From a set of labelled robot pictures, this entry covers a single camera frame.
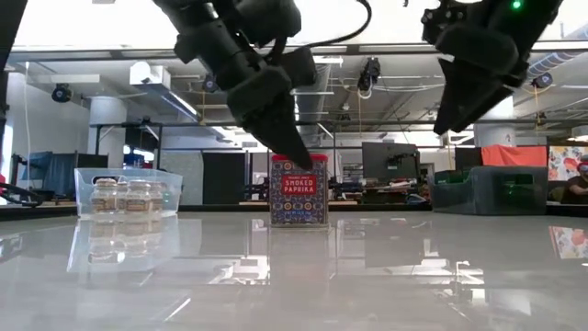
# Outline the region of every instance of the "person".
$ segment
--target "person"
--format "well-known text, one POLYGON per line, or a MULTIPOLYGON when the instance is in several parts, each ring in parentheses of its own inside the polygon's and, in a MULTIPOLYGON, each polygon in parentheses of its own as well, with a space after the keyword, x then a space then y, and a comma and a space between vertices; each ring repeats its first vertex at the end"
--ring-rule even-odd
POLYGON ((568 179, 562 204, 588 204, 588 161, 578 165, 579 176, 568 179))

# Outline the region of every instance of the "ceiling beam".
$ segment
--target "ceiling beam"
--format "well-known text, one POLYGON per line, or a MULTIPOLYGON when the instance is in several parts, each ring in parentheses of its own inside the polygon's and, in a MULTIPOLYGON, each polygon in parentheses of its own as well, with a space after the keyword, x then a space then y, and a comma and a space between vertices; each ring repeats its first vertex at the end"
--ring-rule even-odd
MULTIPOLYGON (((7 4, 20 3, 22 1, 3 0, 7 4)), ((288 46, 284 52, 294 51, 299 46, 288 46)), ((267 54, 271 46, 259 50, 261 54, 267 54)), ((532 54, 551 53, 554 51, 586 52, 588 51, 588 40, 539 40, 533 45, 532 54)), ((421 55, 440 54, 435 47, 426 43, 407 44, 378 44, 378 45, 331 45, 312 48, 314 55, 337 55, 337 56, 374 56, 374 55, 421 55)), ((25 47, 16 48, 10 53, 10 61, 14 62, 66 62, 66 61, 113 61, 113 60, 176 60, 177 56, 173 49, 145 50, 145 49, 110 49, 110 50, 79 50, 79 51, 28 51, 25 47)))
MULTIPOLYGON (((411 102, 414 98, 415 94, 412 93, 410 94, 408 97, 406 97, 403 101, 401 101, 400 103, 396 103, 397 99, 393 99, 390 104, 387 106, 388 111, 386 111, 386 113, 384 113, 384 115, 382 116, 381 120, 389 120, 392 116, 396 115, 396 113, 401 110, 402 108, 404 108, 404 106, 406 106, 409 102, 411 102)), ((382 126, 383 124, 376 124, 373 125, 371 128, 369 128, 370 131, 377 131, 379 130, 379 128, 382 126)))
POLYGON ((569 110, 570 107, 581 105, 585 102, 588 102, 588 97, 583 97, 583 98, 580 98, 580 99, 573 101, 573 102, 567 102, 567 103, 562 102, 562 103, 558 104, 558 106, 554 106, 554 107, 547 107, 547 108, 543 108, 540 110, 534 110, 534 111, 529 112, 523 116, 519 116, 518 119, 534 116, 538 112, 548 113, 548 112, 554 112, 554 111, 566 111, 566 110, 569 110))
MULTIPOLYGON (((578 126, 578 125, 588 125, 588 119, 546 119, 543 120, 545 123, 560 123, 560 124, 569 124, 571 126, 578 126)), ((434 125, 434 120, 297 120, 294 121, 294 125, 296 126, 303 126, 303 125, 317 125, 321 123, 322 125, 342 125, 342 126, 350 126, 350 125, 434 125)), ((535 119, 507 119, 507 120, 478 120, 476 124, 535 124, 535 119)), ((234 121, 228 122, 207 122, 207 123, 198 123, 198 122, 174 122, 174 123, 154 123, 154 125, 162 125, 165 127, 226 127, 226 126, 238 126, 234 121)), ((95 128, 97 126, 121 126, 121 123, 97 123, 90 125, 91 128, 95 128)))

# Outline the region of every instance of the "black cable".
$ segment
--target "black cable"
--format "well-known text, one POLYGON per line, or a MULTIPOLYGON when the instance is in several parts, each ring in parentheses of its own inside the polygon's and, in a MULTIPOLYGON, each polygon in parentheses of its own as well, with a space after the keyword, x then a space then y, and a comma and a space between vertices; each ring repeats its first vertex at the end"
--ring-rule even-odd
POLYGON ((266 56, 266 61, 271 64, 279 63, 279 59, 286 49, 286 42, 288 38, 277 38, 274 42, 274 46, 266 56))
MULTIPOLYGON (((389 91, 389 89, 388 89, 388 86, 386 85, 386 79, 382 79, 382 84, 384 85, 384 88, 386 89, 386 94, 388 95, 388 97, 389 97, 389 98, 392 98, 392 95, 390 94, 390 91, 389 91)), ((399 110, 399 109, 400 109, 400 108, 397 108, 397 109, 396 109, 396 110, 394 110, 394 112, 392 113, 392 115, 394 115, 394 117, 396 117, 396 120, 401 120, 401 119, 398 117, 398 115, 396 115, 396 113, 398 112, 398 110, 399 110)), ((405 131, 406 131, 406 128, 404 128, 404 129, 403 129, 401 125, 399 125, 399 127, 401 128, 401 132, 402 132, 402 135, 404 136, 404 140, 406 140, 406 143, 410 143, 410 142, 408 141, 408 137, 406 136, 406 132, 405 132, 405 131)))
POLYGON ((313 48, 313 47, 329 46, 329 45, 332 45, 335 43, 351 40, 351 39, 357 37, 363 31, 365 31, 368 28, 369 23, 371 22, 371 6, 369 5, 368 0, 357 0, 357 2, 360 3, 361 5, 363 5, 363 7, 365 7, 366 11, 367 11, 366 22, 364 23, 364 25, 361 26, 361 28, 359 28, 355 32, 350 33, 348 35, 345 35, 343 37, 339 37, 339 38, 335 38, 335 39, 331 39, 331 40, 325 40, 325 41, 312 42, 310 44, 305 45, 305 47, 313 48))
POLYGON ((26 190, 24 188, 19 188, 17 186, 14 185, 10 185, 10 184, 5 184, 5 183, 0 183, 0 198, 8 201, 8 202, 12 202, 12 203, 16 203, 19 205, 22 205, 23 207, 39 207, 41 203, 43 203, 43 198, 36 194, 33 193, 29 190, 26 190), (13 194, 17 194, 19 196, 28 196, 30 197, 29 201, 22 201, 22 200, 17 200, 12 198, 13 194))

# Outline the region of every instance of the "pillar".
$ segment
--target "pillar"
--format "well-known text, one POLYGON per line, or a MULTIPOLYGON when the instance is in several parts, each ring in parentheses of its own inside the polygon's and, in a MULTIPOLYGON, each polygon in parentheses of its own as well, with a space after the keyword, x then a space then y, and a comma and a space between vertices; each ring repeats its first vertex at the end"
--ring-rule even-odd
MULTIPOLYGON (((93 97, 90 104, 90 124, 122 123, 127 120, 127 106, 116 97, 93 97)), ((126 130, 114 128, 108 134, 108 127, 103 127, 100 135, 101 155, 108 155, 108 167, 121 168, 123 164, 123 148, 126 130)), ((88 153, 96 150, 96 128, 90 128, 88 136, 88 153)))
MULTIPOLYGON (((513 97, 508 97, 480 120, 510 120, 515 118, 515 104, 513 97)), ((476 147, 486 147, 494 144, 516 146, 516 130, 514 124, 474 124, 474 143, 476 147)))

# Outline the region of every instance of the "glass jar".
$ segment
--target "glass jar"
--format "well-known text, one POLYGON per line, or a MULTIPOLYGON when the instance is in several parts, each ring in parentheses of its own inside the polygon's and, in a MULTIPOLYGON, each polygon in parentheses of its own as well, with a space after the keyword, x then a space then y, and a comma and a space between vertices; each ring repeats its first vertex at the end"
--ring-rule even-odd
POLYGON ((96 214, 112 213, 117 210, 117 181, 112 178, 100 178, 92 192, 92 211, 96 214))
POLYGON ((144 180, 129 182, 125 197, 126 213, 149 213, 151 209, 151 185, 144 180))
POLYGON ((147 227, 145 220, 128 220, 124 225, 126 254, 128 257, 144 257, 148 254, 147 227))
POLYGON ((151 195, 151 211, 160 212, 164 209, 163 183, 152 182, 149 191, 151 195))
POLYGON ((89 263, 107 263, 115 256, 114 237, 116 232, 114 222, 100 222, 92 220, 90 223, 89 263))
POLYGON ((127 209, 125 198, 127 197, 128 189, 127 182, 119 182, 117 184, 117 211, 125 211, 127 209))

